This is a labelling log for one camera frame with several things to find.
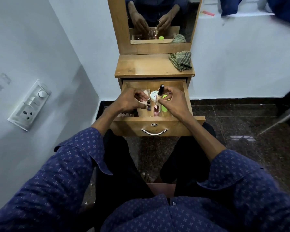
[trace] white knob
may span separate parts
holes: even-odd
[[[46,93],[44,90],[41,90],[41,91],[39,92],[39,96],[40,96],[41,98],[46,98],[46,97],[47,97],[47,93]]]

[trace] drawer handle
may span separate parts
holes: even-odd
[[[164,132],[166,132],[166,131],[168,131],[168,129],[165,129],[165,130],[163,130],[162,132],[160,132],[160,133],[157,133],[157,134],[152,134],[152,133],[150,133],[150,132],[147,132],[146,130],[144,130],[144,129],[141,129],[143,132],[145,132],[145,133],[147,133],[147,134],[149,134],[149,135],[151,135],[151,136],[159,136],[160,134],[163,134]]]

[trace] light switch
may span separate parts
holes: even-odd
[[[50,94],[51,91],[38,79],[23,101],[13,111],[8,121],[29,131],[35,117],[46,103]]]

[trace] plaid cloth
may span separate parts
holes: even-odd
[[[186,69],[190,70],[192,68],[190,51],[184,50],[182,52],[170,54],[168,57],[172,64],[180,71]]]
[[[181,43],[181,42],[186,42],[186,38],[181,34],[177,34],[172,40],[172,43]]]

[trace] person's left hand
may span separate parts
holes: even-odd
[[[140,103],[147,101],[149,97],[141,89],[125,89],[114,102],[120,112],[131,111],[135,108],[146,109],[146,104]]]
[[[162,30],[168,29],[171,26],[172,20],[173,20],[173,17],[170,13],[163,15],[159,19],[159,24],[157,26],[157,30],[162,31]]]

